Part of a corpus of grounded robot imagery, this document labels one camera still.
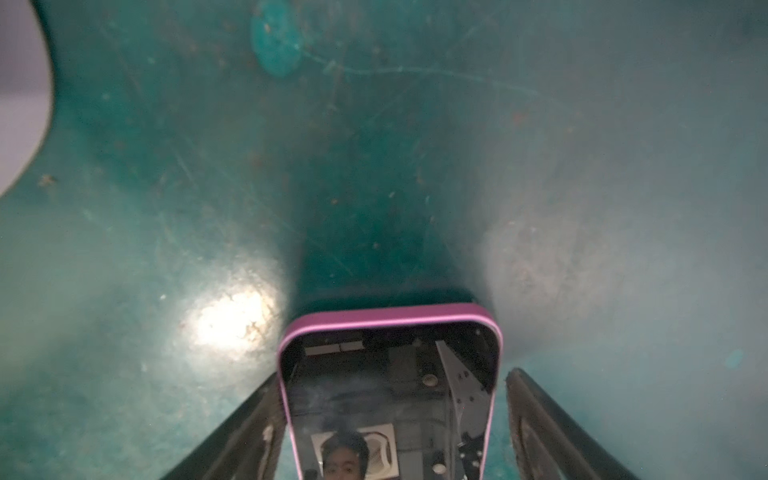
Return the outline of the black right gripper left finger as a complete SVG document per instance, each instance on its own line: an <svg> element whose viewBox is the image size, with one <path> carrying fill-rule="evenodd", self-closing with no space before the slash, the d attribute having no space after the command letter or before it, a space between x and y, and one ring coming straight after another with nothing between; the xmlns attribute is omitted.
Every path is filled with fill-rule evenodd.
<svg viewBox="0 0 768 480"><path fill-rule="evenodd" d="M164 475L166 479L273 479L287 421L276 374Z"/></svg>

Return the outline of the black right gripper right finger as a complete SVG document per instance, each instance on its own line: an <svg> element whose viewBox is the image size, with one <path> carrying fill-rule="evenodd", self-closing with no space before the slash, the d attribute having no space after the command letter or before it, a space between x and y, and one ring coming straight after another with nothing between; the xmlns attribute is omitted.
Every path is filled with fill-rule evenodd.
<svg viewBox="0 0 768 480"><path fill-rule="evenodd" d="M638 479L523 369L512 369L505 385L511 441L522 479Z"/></svg>

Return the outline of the purple edged black phone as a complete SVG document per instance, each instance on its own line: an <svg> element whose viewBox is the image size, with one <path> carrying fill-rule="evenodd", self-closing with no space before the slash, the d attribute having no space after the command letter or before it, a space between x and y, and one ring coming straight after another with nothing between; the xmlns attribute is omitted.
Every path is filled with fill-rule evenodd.
<svg viewBox="0 0 768 480"><path fill-rule="evenodd" d="M480 479L503 337L473 303L290 324L277 374L302 479Z"/></svg>

